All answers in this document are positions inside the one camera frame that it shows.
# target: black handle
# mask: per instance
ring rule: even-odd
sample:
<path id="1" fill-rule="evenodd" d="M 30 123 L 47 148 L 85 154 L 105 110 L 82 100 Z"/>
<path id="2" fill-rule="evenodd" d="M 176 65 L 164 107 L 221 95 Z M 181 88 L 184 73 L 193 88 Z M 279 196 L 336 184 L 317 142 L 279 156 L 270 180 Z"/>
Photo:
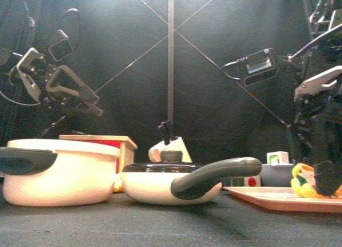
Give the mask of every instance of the black handle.
<path id="1" fill-rule="evenodd" d="M 261 173 L 262 163 L 253 157 L 214 162 L 184 177 L 174 179 L 172 193 L 180 199 L 201 198 L 226 177 L 252 177 Z"/>
<path id="2" fill-rule="evenodd" d="M 0 148 L 0 171 L 10 175 L 39 173 L 53 166 L 57 157 L 50 150 Z"/>

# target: black curtain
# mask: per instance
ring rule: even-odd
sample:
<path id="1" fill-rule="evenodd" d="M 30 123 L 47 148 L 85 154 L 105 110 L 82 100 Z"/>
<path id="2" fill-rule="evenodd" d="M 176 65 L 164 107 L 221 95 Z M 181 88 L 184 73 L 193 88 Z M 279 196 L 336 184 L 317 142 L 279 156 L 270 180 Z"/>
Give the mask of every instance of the black curtain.
<path id="1" fill-rule="evenodd" d="M 47 53 L 59 28 L 73 43 L 81 41 L 66 60 L 51 62 L 73 68 L 101 96 L 105 110 L 99 118 L 67 118 L 45 138 L 73 130 L 128 135 L 140 146 L 137 162 L 148 161 L 148 150 L 161 141 L 157 126 L 168 119 L 168 1 L 43 0 L 33 45 Z M 0 3 L 15 10 L 14 4 Z M 61 21 L 70 8 L 81 12 L 81 32 L 73 16 Z M 2 10 L 0 17 L 10 15 Z M 256 156 L 265 162 L 266 152 L 289 151 L 289 145 L 285 126 L 260 102 L 292 122 L 292 72 L 281 68 L 246 92 L 220 67 L 265 48 L 287 55 L 308 43 L 303 0 L 176 0 L 176 29 L 174 130 L 193 160 L 205 164 Z M 13 32 L 10 39 L 18 42 Z M 2 27 L 3 33 L 10 30 Z M 11 138 L 38 136 L 61 117 L 42 107 L 19 107 Z"/>

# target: dark tabletop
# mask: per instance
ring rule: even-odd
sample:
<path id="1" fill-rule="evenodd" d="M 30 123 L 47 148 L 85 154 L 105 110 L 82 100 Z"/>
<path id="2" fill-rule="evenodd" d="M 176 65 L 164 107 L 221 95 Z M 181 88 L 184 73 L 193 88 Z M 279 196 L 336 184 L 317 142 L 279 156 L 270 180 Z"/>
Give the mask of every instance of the dark tabletop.
<path id="1" fill-rule="evenodd" d="M 114 194 L 58 208 L 2 202 L 0 246 L 341 246 L 342 214 L 276 212 L 222 191 L 198 206 L 156 206 Z"/>

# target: tray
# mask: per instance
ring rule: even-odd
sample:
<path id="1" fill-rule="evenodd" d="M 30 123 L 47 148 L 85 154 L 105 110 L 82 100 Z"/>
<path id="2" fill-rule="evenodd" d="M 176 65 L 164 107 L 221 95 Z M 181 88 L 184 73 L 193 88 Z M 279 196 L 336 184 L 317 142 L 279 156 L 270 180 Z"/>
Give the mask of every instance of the tray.
<path id="1" fill-rule="evenodd" d="M 225 187 L 232 195 L 276 211 L 342 213 L 342 199 L 301 198 L 291 187 Z"/>

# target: saucepan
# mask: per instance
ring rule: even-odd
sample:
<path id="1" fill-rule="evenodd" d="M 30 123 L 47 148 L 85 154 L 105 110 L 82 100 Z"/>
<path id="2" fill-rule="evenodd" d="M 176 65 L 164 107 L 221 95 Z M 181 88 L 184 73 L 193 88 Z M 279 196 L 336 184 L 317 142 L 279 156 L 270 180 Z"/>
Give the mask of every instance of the saucepan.
<path id="1" fill-rule="evenodd" d="M 21 139 L 0 148 L 6 200 L 22 206 L 73 206 L 113 194 L 121 150 L 97 143 Z"/>
<path id="2" fill-rule="evenodd" d="M 138 202 L 158 205 L 194 205 L 212 201 L 228 177 L 261 173 L 253 157 L 226 159 L 205 166 L 185 162 L 132 164 L 124 168 L 125 193 Z"/>

